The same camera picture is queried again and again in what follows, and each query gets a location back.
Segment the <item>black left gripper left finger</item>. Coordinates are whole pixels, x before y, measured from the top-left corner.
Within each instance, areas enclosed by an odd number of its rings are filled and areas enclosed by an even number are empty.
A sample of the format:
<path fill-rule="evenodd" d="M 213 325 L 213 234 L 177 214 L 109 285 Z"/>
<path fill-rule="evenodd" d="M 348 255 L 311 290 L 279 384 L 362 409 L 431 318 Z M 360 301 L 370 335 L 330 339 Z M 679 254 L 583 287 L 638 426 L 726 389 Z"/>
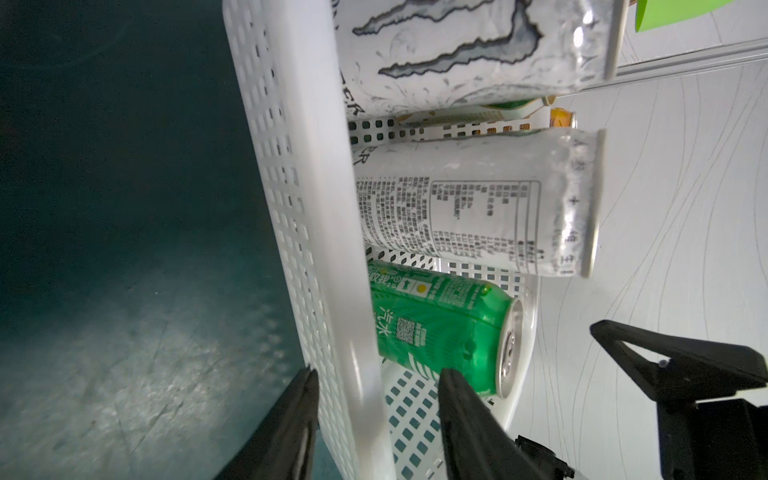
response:
<path fill-rule="evenodd" d="M 309 479 L 318 431 L 318 372 L 301 368 L 218 479 Z"/>

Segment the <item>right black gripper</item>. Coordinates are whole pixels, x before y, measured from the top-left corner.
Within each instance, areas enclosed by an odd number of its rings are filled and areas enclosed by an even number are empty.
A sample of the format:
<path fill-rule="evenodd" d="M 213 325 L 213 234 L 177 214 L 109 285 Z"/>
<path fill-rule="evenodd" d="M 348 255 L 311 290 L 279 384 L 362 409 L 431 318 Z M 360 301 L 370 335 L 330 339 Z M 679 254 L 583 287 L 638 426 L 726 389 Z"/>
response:
<path fill-rule="evenodd" d="M 590 333 L 640 390 L 659 402 L 664 479 L 767 477 L 767 408 L 740 398 L 693 402 L 765 388 L 767 365 L 760 353 L 612 320 L 592 324 Z"/>

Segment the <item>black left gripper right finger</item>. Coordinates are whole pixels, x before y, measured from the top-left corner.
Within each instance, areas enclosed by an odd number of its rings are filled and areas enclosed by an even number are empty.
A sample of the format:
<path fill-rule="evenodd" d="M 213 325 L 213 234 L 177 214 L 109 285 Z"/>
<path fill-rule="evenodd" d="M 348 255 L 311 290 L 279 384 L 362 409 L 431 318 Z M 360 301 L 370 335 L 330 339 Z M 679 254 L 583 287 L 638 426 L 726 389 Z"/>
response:
<path fill-rule="evenodd" d="M 444 369 L 438 403 L 449 479 L 573 479 L 575 470 L 547 447 L 505 433 L 461 372 Z"/>

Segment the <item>white perforated plastic basket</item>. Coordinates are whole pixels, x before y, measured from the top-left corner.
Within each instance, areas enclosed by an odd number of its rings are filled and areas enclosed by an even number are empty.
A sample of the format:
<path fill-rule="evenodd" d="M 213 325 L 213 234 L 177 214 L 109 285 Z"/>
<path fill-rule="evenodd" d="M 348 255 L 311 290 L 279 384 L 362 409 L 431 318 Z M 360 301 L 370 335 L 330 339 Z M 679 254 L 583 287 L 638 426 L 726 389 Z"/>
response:
<path fill-rule="evenodd" d="M 222 11 L 330 454 L 346 479 L 442 479 L 436 385 L 378 354 L 332 7 Z"/>

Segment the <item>green soda can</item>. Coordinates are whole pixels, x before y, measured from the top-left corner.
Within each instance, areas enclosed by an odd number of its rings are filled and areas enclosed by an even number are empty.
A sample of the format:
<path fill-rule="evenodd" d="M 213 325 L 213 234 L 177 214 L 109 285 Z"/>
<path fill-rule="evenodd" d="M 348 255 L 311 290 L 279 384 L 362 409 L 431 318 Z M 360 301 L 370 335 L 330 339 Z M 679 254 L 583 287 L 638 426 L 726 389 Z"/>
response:
<path fill-rule="evenodd" d="M 481 396 L 510 395 L 521 301 L 485 280 L 378 260 L 367 270 L 383 358 L 430 380 L 454 369 Z"/>

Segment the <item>white Monster energy can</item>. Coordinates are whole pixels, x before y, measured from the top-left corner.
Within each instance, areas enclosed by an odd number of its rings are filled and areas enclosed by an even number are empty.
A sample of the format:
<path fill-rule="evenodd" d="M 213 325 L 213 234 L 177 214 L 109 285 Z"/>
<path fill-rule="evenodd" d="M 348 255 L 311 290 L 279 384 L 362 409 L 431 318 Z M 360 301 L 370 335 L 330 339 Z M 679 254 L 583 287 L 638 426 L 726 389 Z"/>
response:
<path fill-rule="evenodd" d="M 628 4 L 334 1 L 350 120 L 566 95 L 614 78 Z"/>

